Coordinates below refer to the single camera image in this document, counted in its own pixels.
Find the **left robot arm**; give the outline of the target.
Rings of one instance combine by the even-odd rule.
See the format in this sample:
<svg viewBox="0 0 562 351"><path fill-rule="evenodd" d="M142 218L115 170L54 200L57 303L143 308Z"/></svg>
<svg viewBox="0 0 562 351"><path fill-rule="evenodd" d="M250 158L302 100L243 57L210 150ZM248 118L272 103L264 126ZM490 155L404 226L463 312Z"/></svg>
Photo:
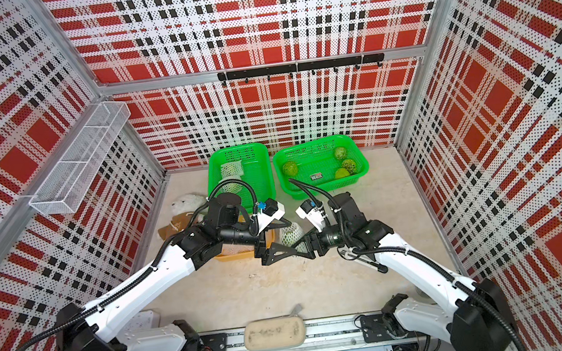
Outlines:
<svg viewBox="0 0 562 351"><path fill-rule="evenodd" d="M223 192L226 185L223 181L214 188L186 227L168 237L148 265L84 307L68 304L52 328L17 351L202 351L199 334L183 320L135 339L119 339L118 334L161 293L220 255L224 245L253 246L256 257L264 259L266 232L290 226L284 204L258 200L248 211L240 196Z"/></svg>

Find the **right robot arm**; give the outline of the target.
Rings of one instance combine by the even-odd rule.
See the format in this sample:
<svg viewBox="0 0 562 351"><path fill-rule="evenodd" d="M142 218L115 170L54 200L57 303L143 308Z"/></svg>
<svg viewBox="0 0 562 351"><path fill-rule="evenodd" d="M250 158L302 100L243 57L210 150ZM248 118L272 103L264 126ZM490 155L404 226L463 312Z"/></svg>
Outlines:
<svg viewBox="0 0 562 351"><path fill-rule="evenodd" d="M415 331L456 351L506 351L509 346L528 351L506 296L493 281L475 281L438 264L387 224L367 219L347 192L333 196L300 180L292 184L313 204L297 211L314 225L301 242L310 253L335 247L347 261L397 272L432 300L427 306L402 293L393 296L382 311L393 337Z"/></svg>

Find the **yellow plastic bowl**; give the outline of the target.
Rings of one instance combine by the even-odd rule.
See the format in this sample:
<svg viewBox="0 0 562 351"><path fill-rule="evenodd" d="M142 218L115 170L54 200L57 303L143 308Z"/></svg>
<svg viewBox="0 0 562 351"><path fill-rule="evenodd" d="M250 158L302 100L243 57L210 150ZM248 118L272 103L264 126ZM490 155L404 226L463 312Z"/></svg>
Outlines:
<svg viewBox="0 0 562 351"><path fill-rule="evenodd" d="M234 262L255 257L254 246L250 245L229 245L224 244L220 255L216 259L220 262Z"/></svg>

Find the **green basket with fruit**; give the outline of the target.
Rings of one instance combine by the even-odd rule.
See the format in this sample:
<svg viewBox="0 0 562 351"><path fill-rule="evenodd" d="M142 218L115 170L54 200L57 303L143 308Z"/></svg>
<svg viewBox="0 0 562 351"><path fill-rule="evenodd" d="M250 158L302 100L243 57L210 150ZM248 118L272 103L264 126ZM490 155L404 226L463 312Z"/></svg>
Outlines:
<svg viewBox="0 0 562 351"><path fill-rule="evenodd" d="M304 199L306 194L290 179L331 192L357 183L370 170L365 155L345 135L282 149L274 155L273 164L283 191L295 200Z"/></svg>

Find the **beige sponge block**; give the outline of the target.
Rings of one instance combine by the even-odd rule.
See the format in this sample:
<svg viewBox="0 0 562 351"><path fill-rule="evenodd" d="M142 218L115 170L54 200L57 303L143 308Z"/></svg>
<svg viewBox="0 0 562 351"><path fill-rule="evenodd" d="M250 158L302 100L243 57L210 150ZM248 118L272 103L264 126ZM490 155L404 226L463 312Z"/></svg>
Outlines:
<svg viewBox="0 0 562 351"><path fill-rule="evenodd" d="M248 351L276 351L303 344L307 330L299 316L285 316L256 320L244 332L244 345Z"/></svg>

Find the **empty green plastic basket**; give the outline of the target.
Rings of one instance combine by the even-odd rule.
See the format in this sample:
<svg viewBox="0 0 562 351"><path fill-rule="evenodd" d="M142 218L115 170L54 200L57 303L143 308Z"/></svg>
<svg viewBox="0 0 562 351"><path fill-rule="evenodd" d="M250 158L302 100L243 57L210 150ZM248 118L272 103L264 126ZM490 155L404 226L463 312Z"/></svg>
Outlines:
<svg viewBox="0 0 562 351"><path fill-rule="evenodd" d="M276 199L269 150L261 143L223 148L209 159L208 193L226 179L240 179L252 187L257 202Z"/></svg>

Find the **white teddy bear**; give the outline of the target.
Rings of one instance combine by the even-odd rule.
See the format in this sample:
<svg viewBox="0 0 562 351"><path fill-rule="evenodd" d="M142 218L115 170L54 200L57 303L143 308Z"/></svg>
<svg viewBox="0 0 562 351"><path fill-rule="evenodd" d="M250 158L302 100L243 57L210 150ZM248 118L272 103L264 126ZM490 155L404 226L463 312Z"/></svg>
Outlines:
<svg viewBox="0 0 562 351"><path fill-rule="evenodd" d="M205 204L206 201L205 196L197 194L184 194L176 198L171 203L171 217L168 223L157 231L159 238L165 241L183 231L188 226L195 210Z"/></svg>

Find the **black hook rail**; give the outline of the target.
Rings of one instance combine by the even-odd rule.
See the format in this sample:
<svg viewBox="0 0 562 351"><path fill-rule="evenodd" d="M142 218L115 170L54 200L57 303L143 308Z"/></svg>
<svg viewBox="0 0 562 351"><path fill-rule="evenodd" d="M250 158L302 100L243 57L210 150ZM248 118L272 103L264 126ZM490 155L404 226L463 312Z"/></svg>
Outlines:
<svg viewBox="0 0 562 351"><path fill-rule="evenodd" d="M265 68L256 68L256 69L247 69L247 70L238 70L238 71L229 71L229 72L220 72L217 74L217 79L224 83L233 80L240 80L247 82L251 80L251 78L260 78L260 77L267 77L267 76L276 76L280 74L294 74L297 72L312 72L316 70L323 70L323 69L338 69L341 67L348 67L348 66L360 66L366 64L379 64L385 60L384 53L376 53L376 54L363 54L357 56L344 56L340 58L329 58L317 61L308 61L308 62L294 62L290 64L281 64L272 67L265 67Z"/></svg>

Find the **clear wall shelf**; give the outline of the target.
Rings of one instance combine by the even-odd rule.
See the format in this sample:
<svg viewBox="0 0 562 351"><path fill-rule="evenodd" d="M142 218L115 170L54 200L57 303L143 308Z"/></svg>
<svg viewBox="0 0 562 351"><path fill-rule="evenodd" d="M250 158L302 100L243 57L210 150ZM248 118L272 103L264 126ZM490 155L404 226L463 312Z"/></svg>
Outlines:
<svg viewBox="0 0 562 351"><path fill-rule="evenodd" d="M123 102L92 105L29 206L44 216L77 212L129 117L129 107Z"/></svg>

